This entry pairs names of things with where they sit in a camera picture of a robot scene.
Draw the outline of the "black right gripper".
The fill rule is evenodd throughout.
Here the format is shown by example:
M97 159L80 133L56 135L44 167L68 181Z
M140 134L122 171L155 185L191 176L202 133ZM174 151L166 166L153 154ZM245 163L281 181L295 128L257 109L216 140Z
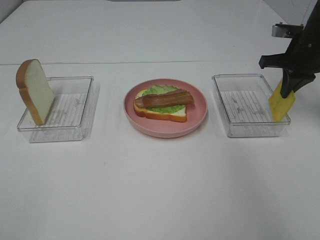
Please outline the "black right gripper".
M320 2L317 1L301 33L290 42L286 53L262 55L261 69L284 68L280 88L282 98L313 82L320 72Z

